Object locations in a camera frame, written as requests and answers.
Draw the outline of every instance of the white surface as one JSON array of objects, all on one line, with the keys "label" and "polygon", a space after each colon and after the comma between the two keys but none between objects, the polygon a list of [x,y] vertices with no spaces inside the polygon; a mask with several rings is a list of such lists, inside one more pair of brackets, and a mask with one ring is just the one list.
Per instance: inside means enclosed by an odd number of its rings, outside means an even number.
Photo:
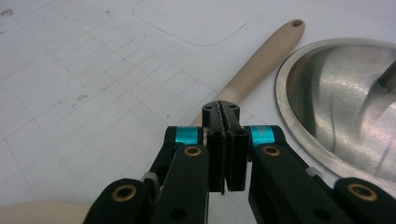
[{"label": "white surface", "polygon": [[[393,0],[244,3],[0,1],[13,12],[0,16],[0,205],[92,203],[112,181],[140,178],[166,127],[189,125],[287,21],[306,23],[297,48],[334,37],[396,42]],[[275,79],[240,105],[241,123],[283,127],[318,167],[279,116]],[[211,194],[209,223],[255,223],[248,191]]]}]

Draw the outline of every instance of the brass screw insert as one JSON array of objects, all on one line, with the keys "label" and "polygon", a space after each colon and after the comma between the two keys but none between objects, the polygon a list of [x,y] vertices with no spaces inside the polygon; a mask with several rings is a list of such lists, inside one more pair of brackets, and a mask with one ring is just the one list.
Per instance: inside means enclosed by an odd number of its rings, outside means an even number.
[{"label": "brass screw insert", "polygon": [[378,199],[378,196],[376,195],[375,191],[362,184],[349,184],[347,186],[347,189],[355,197],[360,198],[367,202],[374,202]]},{"label": "brass screw insert", "polygon": [[277,147],[263,147],[262,152],[270,156],[280,155],[280,150]]},{"label": "brass screw insert", "polygon": [[186,147],[184,149],[184,154],[186,154],[186,156],[190,156],[190,157],[195,157],[195,156],[199,156],[201,155],[202,150],[198,147]]},{"label": "brass screw insert", "polygon": [[113,191],[112,199],[117,203],[123,203],[136,195],[137,189],[134,185],[122,185]]}]

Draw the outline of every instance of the stainless steel bowl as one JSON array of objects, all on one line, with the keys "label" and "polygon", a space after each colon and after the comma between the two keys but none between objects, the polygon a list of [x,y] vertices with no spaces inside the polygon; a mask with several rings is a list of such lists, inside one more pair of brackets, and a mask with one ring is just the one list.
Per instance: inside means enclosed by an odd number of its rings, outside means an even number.
[{"label": "stainless steel bowl", "polygon": [[393,197],[395,60],[395,44],[331,39],[297,50],[276,79],[280,112],[297,141],[336,174],[366,179]]}]

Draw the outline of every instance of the beige handle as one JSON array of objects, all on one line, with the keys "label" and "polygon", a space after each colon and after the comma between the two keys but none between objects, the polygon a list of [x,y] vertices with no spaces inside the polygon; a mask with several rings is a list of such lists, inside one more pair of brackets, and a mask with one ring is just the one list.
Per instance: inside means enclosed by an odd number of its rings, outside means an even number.
[{"label": "beige handle", "polygon": [[[300,20],[289,21],[277,29],[257,49],[213,101],[223,100],[239,104],[245,96],[289,56],[300,42],[304,29],[305,24]],[[199,115],[191,126],[201,126],[201,123],[202,115]]]},{"label": "beige handle", "polygon": [[0,206],[2,224],[78,224],[90,210],[89,205],[70,203],[16,203]]}]

